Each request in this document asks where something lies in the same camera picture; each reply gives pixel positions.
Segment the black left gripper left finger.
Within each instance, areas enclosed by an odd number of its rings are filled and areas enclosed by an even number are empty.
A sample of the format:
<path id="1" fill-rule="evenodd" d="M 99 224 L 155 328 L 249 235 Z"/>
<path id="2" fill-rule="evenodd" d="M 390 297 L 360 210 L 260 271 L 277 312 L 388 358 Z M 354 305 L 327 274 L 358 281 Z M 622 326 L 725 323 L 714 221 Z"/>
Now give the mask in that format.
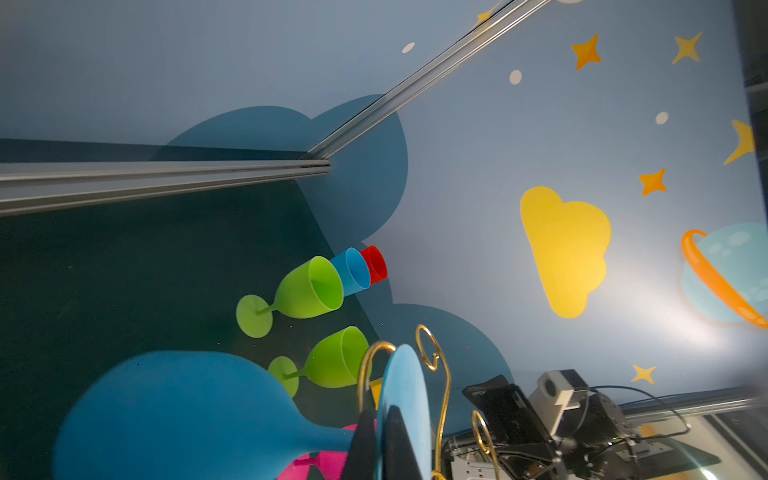
<path id="1" fill-rule="evenodd" d="M 376 470 L 377 443 L 375 415 L 364 410 L 358 419 L 341 473 L 341 480 L 373 480 Z"/>

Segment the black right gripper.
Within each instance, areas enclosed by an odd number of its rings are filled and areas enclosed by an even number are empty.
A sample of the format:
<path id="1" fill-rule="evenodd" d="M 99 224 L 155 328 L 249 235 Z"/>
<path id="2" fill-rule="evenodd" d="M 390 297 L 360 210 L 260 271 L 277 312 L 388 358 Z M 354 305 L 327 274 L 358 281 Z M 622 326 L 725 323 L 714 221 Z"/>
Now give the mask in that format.
<path id="1" fill-rule="evenodd" d="M 486 421 L 501 470 L 512 479 L 565 479 L 555 442 L 522 390 L 498 375 L 463 389 Z"/>

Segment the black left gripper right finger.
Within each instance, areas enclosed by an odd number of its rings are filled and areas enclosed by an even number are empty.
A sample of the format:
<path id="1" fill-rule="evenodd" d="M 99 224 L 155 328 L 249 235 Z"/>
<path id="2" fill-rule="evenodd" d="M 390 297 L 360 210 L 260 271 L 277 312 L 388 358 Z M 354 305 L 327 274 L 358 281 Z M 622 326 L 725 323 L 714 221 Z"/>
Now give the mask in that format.
<path id="1" fill-rule="evenodd" d="M 384 422 L 381 459 L 384 480 L 422 479 L 405 421 L 396 406 L 389 409 Z"/>

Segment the magenta wine glass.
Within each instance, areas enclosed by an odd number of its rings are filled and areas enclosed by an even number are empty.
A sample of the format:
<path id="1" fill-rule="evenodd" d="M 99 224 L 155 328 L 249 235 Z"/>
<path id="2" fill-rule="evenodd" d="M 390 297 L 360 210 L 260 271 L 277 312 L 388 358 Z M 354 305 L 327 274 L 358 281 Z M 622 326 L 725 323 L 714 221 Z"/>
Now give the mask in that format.
<path id="1" fill-rule="evenodd" d="M 345 451 L 322 451 L 294 459 L 277 477 L 277 480 L 307 480 L 312 467 L 319 470 L 326 480 L 339 480 L 346 465 Z"/>

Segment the light green wine glass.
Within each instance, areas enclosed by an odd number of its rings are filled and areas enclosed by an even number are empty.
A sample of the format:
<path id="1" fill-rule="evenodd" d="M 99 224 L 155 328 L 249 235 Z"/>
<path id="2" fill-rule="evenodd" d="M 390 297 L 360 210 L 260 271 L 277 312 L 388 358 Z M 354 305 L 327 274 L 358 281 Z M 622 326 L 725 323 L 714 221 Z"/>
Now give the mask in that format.
<path id="1" fill-rule="evenodd" d="M 343 300 L 336 268 L 327 258 L 315 256 L 285 275 L 272 302 L 245 295 L 237 303 L 235 316 L 242 332 L 258 339 L 271 331 L 275 311 L 293 319 L 310 319 L 338 310 Z"/>

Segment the blue wine glass front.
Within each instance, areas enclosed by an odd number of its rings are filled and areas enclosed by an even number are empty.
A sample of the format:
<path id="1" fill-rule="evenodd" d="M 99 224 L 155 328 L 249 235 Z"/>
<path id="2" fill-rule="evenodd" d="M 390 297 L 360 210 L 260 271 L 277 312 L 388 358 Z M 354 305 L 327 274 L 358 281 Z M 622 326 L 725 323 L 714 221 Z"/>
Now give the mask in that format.
<path id="1" fill-rule="evenodd" d="M 339 274 L 345 297 L 367 290 L 371 286 L 369 267 L 357 249 L 347 248 L 336 255 L 331 264 Z"/>

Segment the blue wine glass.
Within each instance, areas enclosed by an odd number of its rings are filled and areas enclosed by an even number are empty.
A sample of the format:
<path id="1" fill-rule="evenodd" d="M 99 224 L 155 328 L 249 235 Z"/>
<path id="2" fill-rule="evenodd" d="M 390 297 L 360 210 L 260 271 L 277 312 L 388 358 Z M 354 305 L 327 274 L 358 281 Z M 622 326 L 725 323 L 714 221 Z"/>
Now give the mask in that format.
<path id="1" fill-rule="evenodd" d="M 336 255 L 331 264 L 339 274 L 345 297 L 367 290 L 371 286 L 369 267 L 357 249 L 347 248 Z"/>
<path id="2" fill-rule="evenodd" d="M 57 479 L 274 479 L 294 459 L 350 448 L 244 358 L 158 351 L 114 367 L 76 402 L 53 449 Z"/>

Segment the red wine glass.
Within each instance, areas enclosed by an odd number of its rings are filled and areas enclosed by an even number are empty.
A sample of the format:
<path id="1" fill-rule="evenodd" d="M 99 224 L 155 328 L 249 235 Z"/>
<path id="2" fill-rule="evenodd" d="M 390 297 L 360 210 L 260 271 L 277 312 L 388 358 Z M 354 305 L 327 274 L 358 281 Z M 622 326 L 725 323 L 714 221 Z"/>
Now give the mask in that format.
<path id="1" fill-rule="evenodd" d="M 383 254 L 376 246 L 369 246 L 361 251 L 374 285 L 388 278 L 388 267 Z"/>

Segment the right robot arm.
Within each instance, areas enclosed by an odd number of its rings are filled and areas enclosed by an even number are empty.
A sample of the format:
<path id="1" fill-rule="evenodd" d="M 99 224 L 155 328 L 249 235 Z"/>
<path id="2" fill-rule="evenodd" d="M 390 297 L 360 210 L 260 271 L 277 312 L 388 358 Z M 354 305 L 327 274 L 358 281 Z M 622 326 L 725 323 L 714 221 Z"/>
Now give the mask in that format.
<path id="1" fill-rule="evenodd" d="M 721 461 L 678 432 L 641 433 L 603 388 L 574 370 L 544 373 L 530 395 L 502 375 L 463 394 L 489 434 L 481 444 L 466 434 L 449 442 L 457 478 L 487 470 L 497 479 L 657 479 Z"/>

